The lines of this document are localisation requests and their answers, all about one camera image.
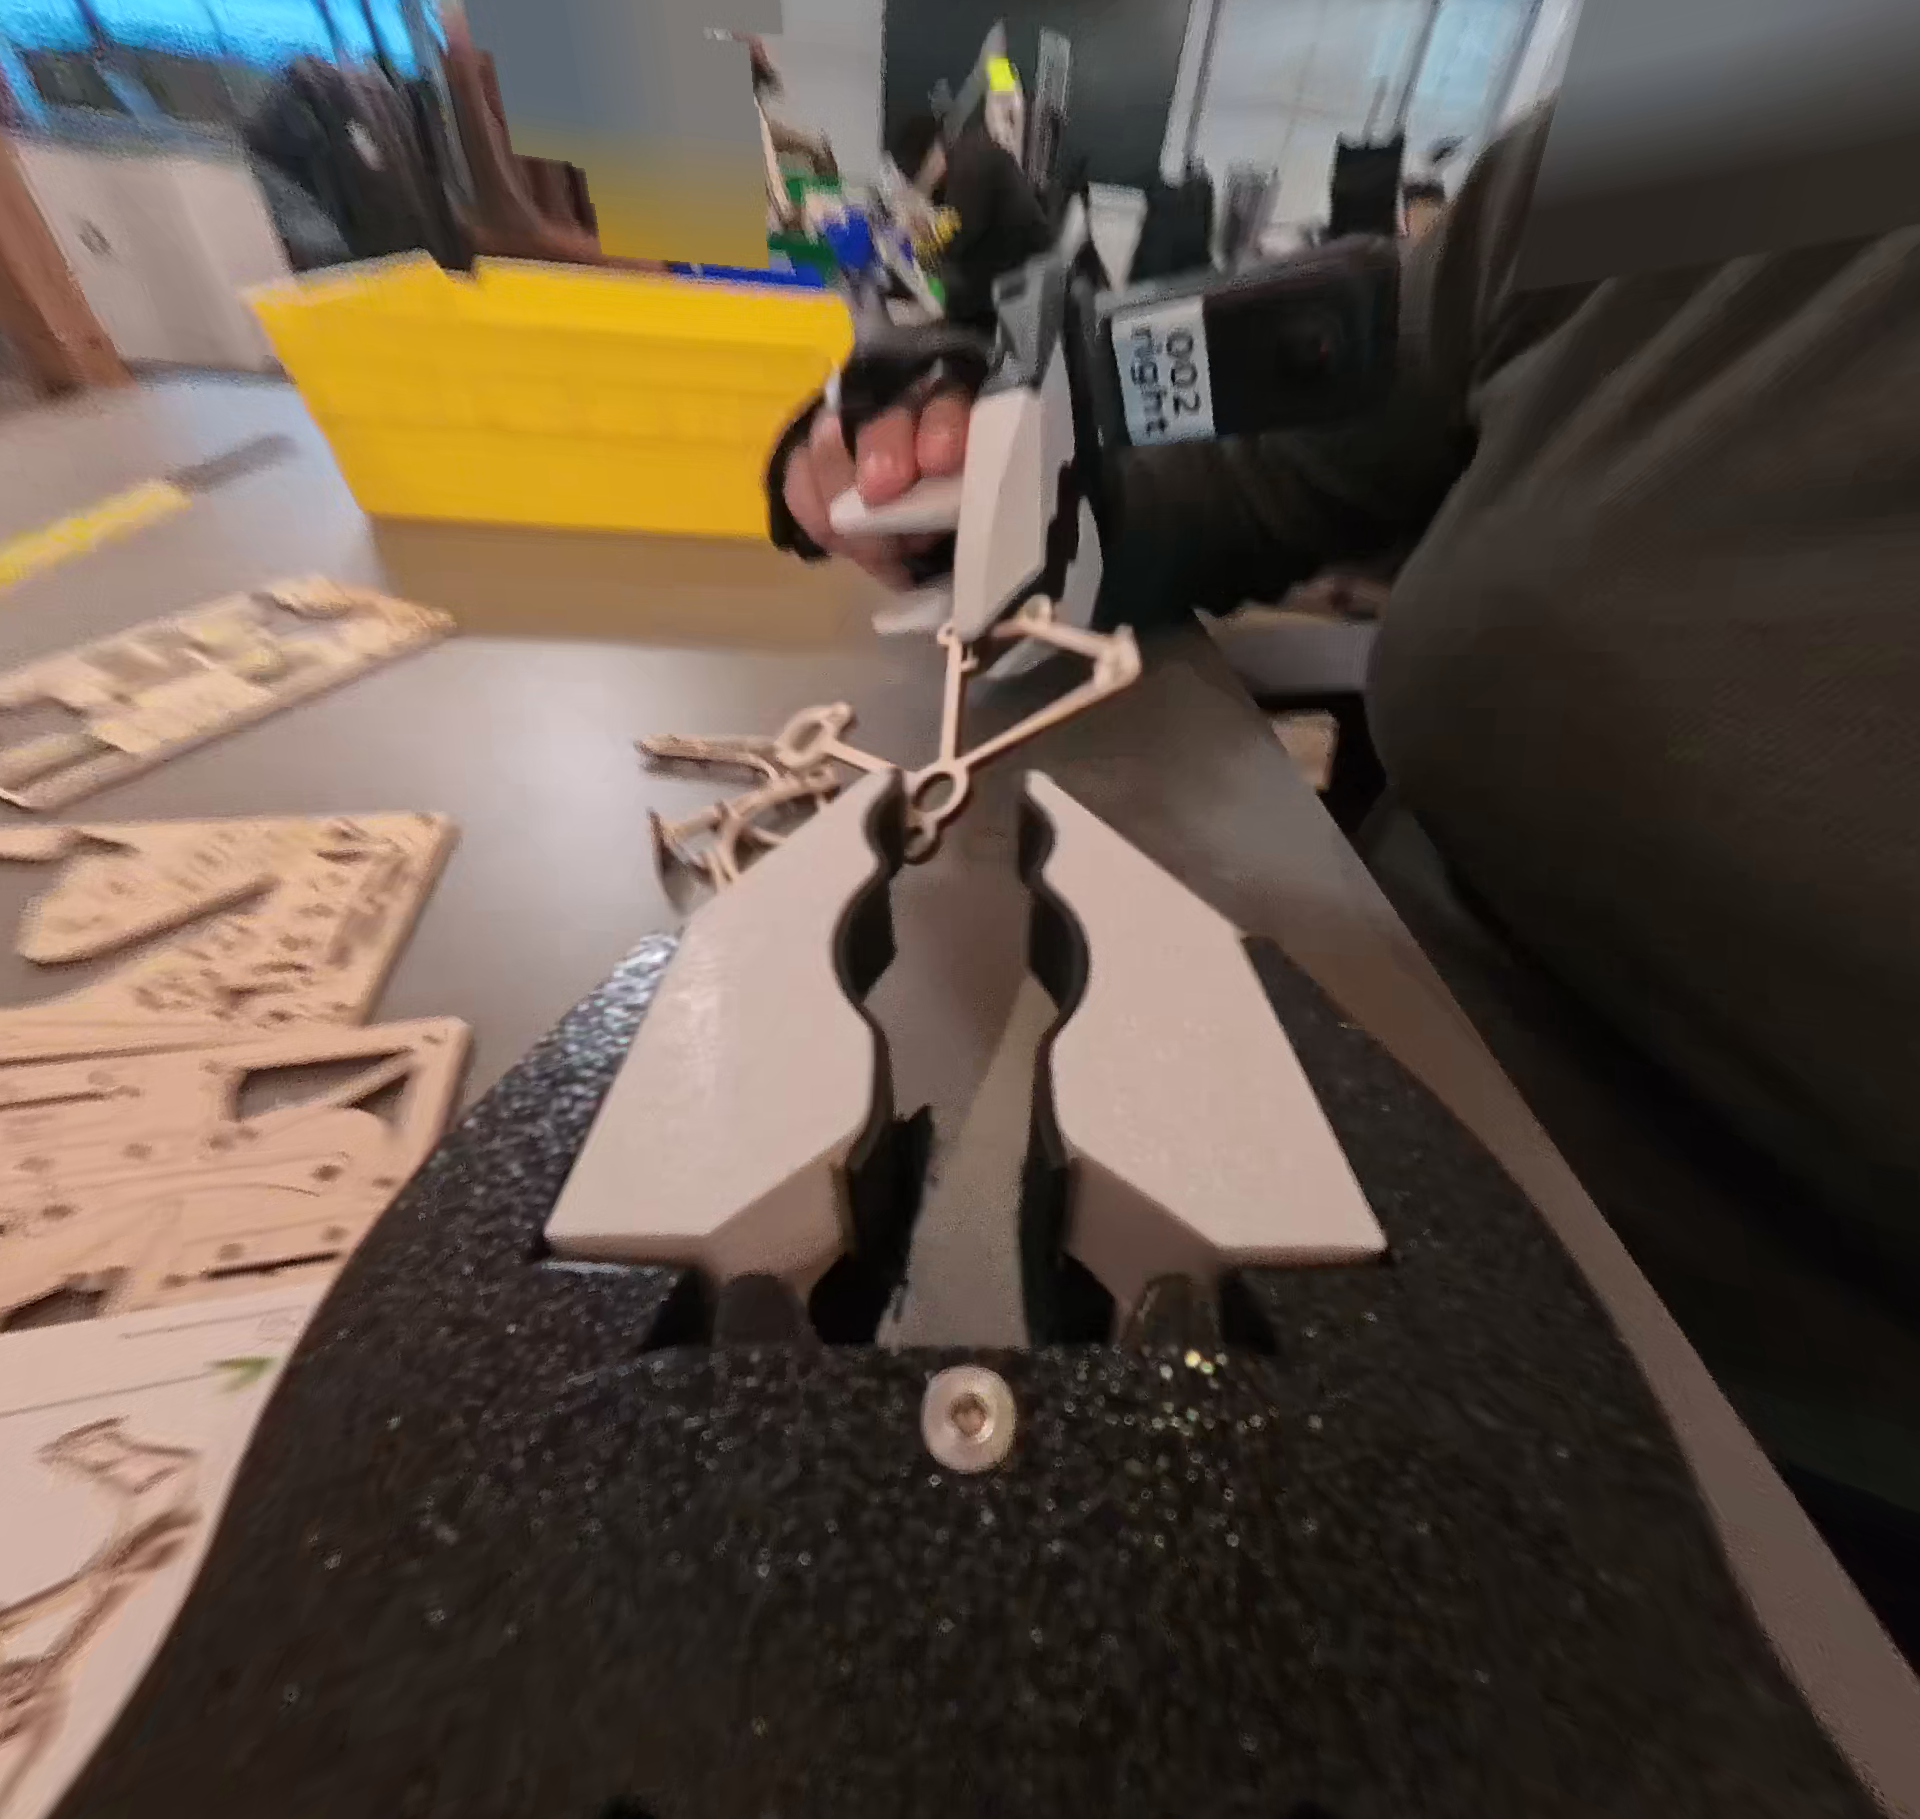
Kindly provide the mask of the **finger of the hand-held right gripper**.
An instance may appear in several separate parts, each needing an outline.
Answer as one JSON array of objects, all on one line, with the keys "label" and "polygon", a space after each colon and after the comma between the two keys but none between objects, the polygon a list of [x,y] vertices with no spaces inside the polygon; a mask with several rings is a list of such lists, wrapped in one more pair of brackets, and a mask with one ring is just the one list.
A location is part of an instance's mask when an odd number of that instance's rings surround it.
[{"label": "finger of the hand-held right gripper", "polygon": [[950,623],[972,648],[1035,596],[1058,597],[1080,541],[1069,380],[972,403]]},{"label": "finger of the hand-held right gripper", "polygon": [[1043,602],[1052,628],[1072,635],[1076,644],[1058,646],[1035,635],[1002,640],[990,660],[990,682],[1020,680],[1035,674],[1043,664],[1082,659],[1088,644],[1095,654],[1112,650],[1112,621],[1102,617],[1100,604],[1107,577],[1100,513],[1102,490],[1088,486],[1080,461],[1066,461],[1052,482],[1043,485],[1031,573],[1011,596],[1003,618],[1011,621],[1035,602]]}]

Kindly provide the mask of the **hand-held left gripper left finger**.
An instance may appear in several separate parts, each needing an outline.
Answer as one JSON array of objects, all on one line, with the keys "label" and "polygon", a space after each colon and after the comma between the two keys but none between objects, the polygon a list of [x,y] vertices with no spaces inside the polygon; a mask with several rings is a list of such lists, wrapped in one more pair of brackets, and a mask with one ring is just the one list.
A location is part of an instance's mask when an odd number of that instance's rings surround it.
[{"label": "hand-held left gripper left finger", "polygon": [[552,1255],[711,1282],[898,1274],[923,1155],[872,996],[901,865],[902,785],[881,771],[686,920],[548,1212]]}]

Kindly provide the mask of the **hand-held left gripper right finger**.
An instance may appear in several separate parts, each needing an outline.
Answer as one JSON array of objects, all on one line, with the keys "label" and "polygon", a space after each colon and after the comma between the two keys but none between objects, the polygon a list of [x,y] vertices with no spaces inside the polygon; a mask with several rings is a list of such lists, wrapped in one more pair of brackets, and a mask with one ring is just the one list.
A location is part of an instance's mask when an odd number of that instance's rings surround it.
[{"label": "hand-held left gripper right finger", "polygon": [[1124,1327],[1157,1286],[1353,1267],[1379,1215],[1247,935],[1049,776],[1020,788],[1026,971],[1049,1007],[1020,1172],[1033,1327]]}]

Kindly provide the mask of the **triangular wooden linkage part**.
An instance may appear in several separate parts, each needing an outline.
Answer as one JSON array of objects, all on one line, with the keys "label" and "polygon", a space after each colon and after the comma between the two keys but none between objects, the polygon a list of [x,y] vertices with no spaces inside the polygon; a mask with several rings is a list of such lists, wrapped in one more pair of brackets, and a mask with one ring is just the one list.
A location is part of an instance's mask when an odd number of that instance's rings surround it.
[{"label": "triangular wooden linkage part", "polygon": [[[1093,704],[1114,698],[1141,673],[1141,655],[1131,626],[1111,633],[1065,623],[1045,596],[1033,596],[1011,614],[995,621],[978,640],[963,640],[945,618],[935,640],[943,652],[943,696],[937,752],[922,768],[901,777],[902,859],[909,865],[928,861],[972,796],[977,771],[1037,739],[1043,731],[1066,726]],[[977,676],[989,671],[1007,650],[1041,648],[1053,659],[1074,659],[1085,676],[1065,693],[1024,710],[1013,723],[985,738],[965,738],[965,713]]]}]

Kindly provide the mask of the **curved wooden model part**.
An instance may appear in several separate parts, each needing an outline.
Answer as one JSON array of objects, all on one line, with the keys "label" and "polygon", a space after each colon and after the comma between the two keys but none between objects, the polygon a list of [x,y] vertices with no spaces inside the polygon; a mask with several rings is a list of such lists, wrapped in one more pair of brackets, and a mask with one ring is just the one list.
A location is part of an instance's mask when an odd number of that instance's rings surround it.
[{"label": "curved wooden model part", "polygon": [[854,780],[897,774],[895,761],[851,745],[853,723],[851,702],[824,702],[799,709],[772,733],[637,738],[632,749],[649,771],[721,774],[739,783],[679,819],[649,814],[657,885],[675,899],[718,893],[818,819]]}]

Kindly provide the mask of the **person's right forearm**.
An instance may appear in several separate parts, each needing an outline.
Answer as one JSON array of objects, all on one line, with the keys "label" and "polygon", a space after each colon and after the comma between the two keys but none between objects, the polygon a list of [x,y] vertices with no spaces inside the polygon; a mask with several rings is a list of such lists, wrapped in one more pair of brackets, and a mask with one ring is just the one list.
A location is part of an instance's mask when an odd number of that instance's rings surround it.
[{"label": "person's right forearm", "polygon": [[1397,357],[1366,411],[1112,456],[1095,618],[1281,602],[1329,570],[1512,527],[1915,531],[1915,225],[1714,266],[1522,282],[1556,96],[1489,140],[1403,252]]}]

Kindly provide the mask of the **person's right hand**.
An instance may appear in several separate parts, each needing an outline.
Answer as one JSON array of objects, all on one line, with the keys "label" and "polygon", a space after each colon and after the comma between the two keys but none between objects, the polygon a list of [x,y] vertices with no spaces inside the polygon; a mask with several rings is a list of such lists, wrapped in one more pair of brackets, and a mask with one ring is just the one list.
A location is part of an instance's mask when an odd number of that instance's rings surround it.
[{"label": "person's right hand", "polygon": [[911,391],[906,403],[863,423],[851,442],[824,403],[787,428],[768,470],[770,542],[805,561],[838,560],[889,591],[911,591],[926,574],[922,560],[943,535],[842,532],[833,503],[848,490],[867,510],[897,503],[922,479],[953,477],[963,467],[972,398],[955,388]]}]

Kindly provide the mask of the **yellow plastic bin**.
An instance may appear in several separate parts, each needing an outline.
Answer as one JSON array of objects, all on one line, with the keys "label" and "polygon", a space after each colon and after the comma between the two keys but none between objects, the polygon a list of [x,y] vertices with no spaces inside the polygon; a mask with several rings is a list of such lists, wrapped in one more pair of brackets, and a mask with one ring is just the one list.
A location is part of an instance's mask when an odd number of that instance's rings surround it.
[{"label": "yellow plastic bin", "polygon": [[853,346],[815,288],[400,253],[245,301],[374,522],[748,542]]}]

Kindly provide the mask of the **person's torso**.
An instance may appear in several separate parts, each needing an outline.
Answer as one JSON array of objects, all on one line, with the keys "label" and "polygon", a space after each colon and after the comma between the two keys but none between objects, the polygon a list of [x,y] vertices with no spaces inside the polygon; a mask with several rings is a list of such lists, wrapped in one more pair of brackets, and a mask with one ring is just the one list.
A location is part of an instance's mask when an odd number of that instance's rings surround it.
[{"label": "person's torso", "polygon": [[1915,531],[1421,542],[1370,710],[1482,928],[1697,1180],[1619,1233],[1792,1471],[1915,1514]]}]

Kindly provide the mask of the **laser-cut wooden sheet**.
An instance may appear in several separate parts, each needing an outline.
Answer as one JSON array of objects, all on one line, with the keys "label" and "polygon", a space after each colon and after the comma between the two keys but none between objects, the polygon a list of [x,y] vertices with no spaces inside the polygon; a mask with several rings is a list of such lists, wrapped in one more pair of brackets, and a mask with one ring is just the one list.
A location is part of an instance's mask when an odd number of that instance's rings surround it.
[{"label": "laser-cut wooden sheet", "polygon": [[12,953],[107,971],[4,1008],[4,1059],[364,1023],[457,843],[432,814],[5,827],[4,863],[55,872]]},{"label": "laser-cut wooden sheet", "polygon": [[440,1143],[469,1052],[434,1016],[4,1063],[4,1329],[327,1280]]},{"label": "laser-cut wooden sheet", "polygon": [[52,814],[453,638],[451,613],[300,577],[4,671],[2,801]]}]

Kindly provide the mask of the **printed instruction sheet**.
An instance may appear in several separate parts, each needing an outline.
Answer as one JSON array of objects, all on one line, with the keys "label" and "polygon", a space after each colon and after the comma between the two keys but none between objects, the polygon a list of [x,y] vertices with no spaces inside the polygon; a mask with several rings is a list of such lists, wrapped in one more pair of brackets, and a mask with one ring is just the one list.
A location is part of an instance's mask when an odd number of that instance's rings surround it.
[{"label": "printed instruction sheet", "polygon": [[2,1813],[49,1815],[194,1584],[327,1280],[2,1339]]}]

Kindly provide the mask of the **yellow tape strip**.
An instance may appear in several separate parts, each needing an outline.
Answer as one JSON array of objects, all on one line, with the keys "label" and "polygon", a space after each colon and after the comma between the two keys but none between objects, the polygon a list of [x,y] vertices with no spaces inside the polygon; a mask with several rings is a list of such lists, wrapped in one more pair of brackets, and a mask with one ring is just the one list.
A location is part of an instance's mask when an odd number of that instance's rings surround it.
[{"label": "yellow tape strip", "polygon": [[2,544],[2,591],[175,516],[191,495],[174,482],[140,482]]}]

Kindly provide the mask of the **white cabinet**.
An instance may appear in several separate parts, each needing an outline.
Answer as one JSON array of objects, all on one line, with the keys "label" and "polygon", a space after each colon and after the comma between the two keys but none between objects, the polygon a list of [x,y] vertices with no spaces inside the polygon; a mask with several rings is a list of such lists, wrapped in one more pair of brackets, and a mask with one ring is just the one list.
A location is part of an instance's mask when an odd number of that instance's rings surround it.
[{"label": "white cabinet", "polygon": [[247,295],[291,268],[249,167],[224,155],[105,150],[47,136],[12,146],[125,362],[278,370]]}]

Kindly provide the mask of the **black wall screen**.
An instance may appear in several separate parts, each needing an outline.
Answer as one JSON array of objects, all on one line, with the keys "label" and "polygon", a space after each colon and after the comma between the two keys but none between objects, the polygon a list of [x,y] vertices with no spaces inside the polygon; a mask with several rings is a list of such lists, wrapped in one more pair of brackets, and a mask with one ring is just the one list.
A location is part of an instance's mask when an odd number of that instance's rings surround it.
[{"label": "black wall screen", "polygon": [[1148,190],[1160,179],[1178,69],[1194,0],[881,0],[880,134],[955,96],[999,28],[1031,88],[1040,38],[1069,45],[1062,167],[1091,182]]}]

